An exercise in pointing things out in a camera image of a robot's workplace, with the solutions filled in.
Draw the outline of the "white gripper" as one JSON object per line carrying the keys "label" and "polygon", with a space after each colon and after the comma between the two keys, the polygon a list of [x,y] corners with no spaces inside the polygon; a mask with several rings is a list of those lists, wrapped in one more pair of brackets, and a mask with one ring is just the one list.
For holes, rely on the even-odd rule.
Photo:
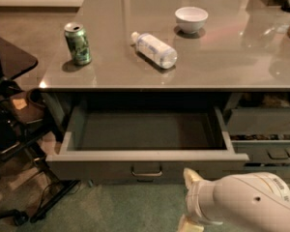
{"label": "white gripper", "polygon": [[203,225],[222,225],[222,214],[214,201],[215,183],[204,181],[190,168],[184,169],[183,176],[188,189],[188,217],[181,216],[177,232],[204,232]]}

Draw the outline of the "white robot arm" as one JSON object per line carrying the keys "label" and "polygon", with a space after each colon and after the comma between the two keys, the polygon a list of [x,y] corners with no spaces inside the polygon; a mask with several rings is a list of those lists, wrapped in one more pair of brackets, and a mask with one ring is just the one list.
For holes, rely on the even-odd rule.
{"label": "white robot arm", "polygon": [[290,188],[268,172],[203,179],[184,170],[187,212],[177,232],[204,232],[207,225],[229,222],[249,232],[290,232]]}

